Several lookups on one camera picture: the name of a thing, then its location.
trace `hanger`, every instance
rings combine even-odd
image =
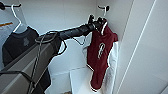
[[[11,7],[11,6],[9,6],[9,5],[4,5],[2,2],[0,2],[0,9],[1,9],[1,10],[5,10],[6,7]]]
[[[103,24],[103,27],[102,27],[102,30],[101,30],[101,35],[103,35],[103,32],[104,32],[104,29],[105,27],[107,26],[107,21],[105,21],[104,23],[104,19],[105,19],[105,16],[106,16],[106,12],[109,11],[109,6],[104,6],[104,7],[100,7],[98,6],[100,9],[104,9],[104,15],[103,15],[103,18],[99,18],[99,20],[101,19],[102,20],[102,24]]]
[[[15,13],[13,7],[14,7],[14,4],[12,4],[12,6],[11,6],[12,13],[13,13],[14,17],[19,21],[19,24],[16,26],[16,28],[13,30],[13,32],[17,32],[17,33],[23,32],[27,29],[27,26],[22,24],[21,20],[16,16],[16,13]]]

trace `jersey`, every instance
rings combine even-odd
[[[35,39],[38,37],[36,30],[27,27],[22,33],[11,33],[2,47],[3,64],[7,66],[11,61],[20,56],[35,44]],[[48,69],[44,72],[33,94],[44,94],[51,84],[51,79]]]
[[[118,41],[117,34],[113,33],[108,26],[104,28],[103,35],[98,31],[92,32],[91,44],[87,49],[87,65],[93,70],[91,86],[94,91],[101,88],[108,68],[107,58],[113,42],[116,41]]]

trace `closet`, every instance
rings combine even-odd
[[[168,89],[168,1],[167,0],[1,0],[14,8],[22,23],[37,30],[39,35],[61,31],[103,17],[98,6],[110,6],[105,18],[118,35],[117,74],[112,94],[167,94]],[[0,24],[18,20],[11,8],[0,9]],[[83,42],[84,36],[76,38]],[[48,66],[51,85],[46,94],[103,94],[90,89],[92,71],[86,66],[82,45],[73,39],[65,41],[67,50],[54,57]],[[3,69],[0,54],[0,69]]]

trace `hanging clothes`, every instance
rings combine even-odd
[[[7,66],[11,61],[20,56],[23,52],[29,49],[35,44],[35,39],[38,37],[36,30],[27,27],[27,30],[23,33],[12,32],[3,45],[3,64]],[[51,84],[50,75],[48,69],[44,72],[40,79],[37,88],[35,88],[34,94],[43,94]]]
[[[0,26],[0,70],[4,68],[2,63],[2,46],[5,43],[6,39],[12,33],[12,26],[11,25],[3,25]]]
[[[87,66],[93,70],[91,79],[91,87],[93,91],[99,90],[102,86],[106,69],[110,67],[107,58],[113,47],[113,42],[116,41],[118,41],[117,34],[113,33],[108,25],[106,25],[103,35],[98,31],[93,31],[90,45],[84,45],[83,47],[85,55],[87,52]]]

